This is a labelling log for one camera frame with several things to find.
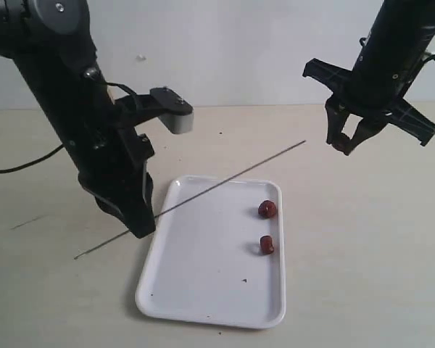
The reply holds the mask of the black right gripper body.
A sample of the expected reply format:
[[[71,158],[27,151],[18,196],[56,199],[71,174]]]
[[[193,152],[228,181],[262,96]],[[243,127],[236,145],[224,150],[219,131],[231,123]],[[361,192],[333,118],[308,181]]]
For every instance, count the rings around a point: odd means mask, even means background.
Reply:
[[[349,70],[311,59],[305,65],[302,76],[323,84],[332,92],[328,99],[338,99],[346,107],[348,118],[343,133],[350,139],[363,118],[394,125],[418,139],[421,146],[427,145],[435,135],[435,123],[402,97],[384,96],[380,88],[354,82]]]

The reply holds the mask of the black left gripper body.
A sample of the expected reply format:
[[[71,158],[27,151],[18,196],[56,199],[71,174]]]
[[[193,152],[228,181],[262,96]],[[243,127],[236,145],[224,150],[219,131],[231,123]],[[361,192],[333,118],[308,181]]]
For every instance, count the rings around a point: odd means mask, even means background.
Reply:
[[[115,104],[72,104],[63,112],[63,140],[78,169],[78,181],[94,199],[104,189],[146,170],[151,142],[135,127],[118,128]]]

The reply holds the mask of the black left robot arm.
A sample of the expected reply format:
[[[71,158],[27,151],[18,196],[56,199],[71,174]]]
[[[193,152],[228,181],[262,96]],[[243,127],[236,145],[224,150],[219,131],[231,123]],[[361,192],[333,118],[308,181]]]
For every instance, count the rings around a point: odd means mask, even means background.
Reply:
[[[154,232],[154,150],[136,126],[156,118],[150,95],[125,88],[114,100],[90,33],[85,1],[0,1],[0,56],[14,62],[62,146],[80,185],[136,237]]]

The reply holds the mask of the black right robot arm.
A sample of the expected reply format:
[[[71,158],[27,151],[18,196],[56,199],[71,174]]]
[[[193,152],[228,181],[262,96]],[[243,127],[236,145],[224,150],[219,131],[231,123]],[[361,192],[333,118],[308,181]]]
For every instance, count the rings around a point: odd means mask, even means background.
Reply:
[[[325,103],[326,142],[345,155],[394,125],[425,146],[435,123],[405,100],[422,67],[435,55],[435,1],[385,1],[351,70],[311,59],[302,73],[332,93]]]

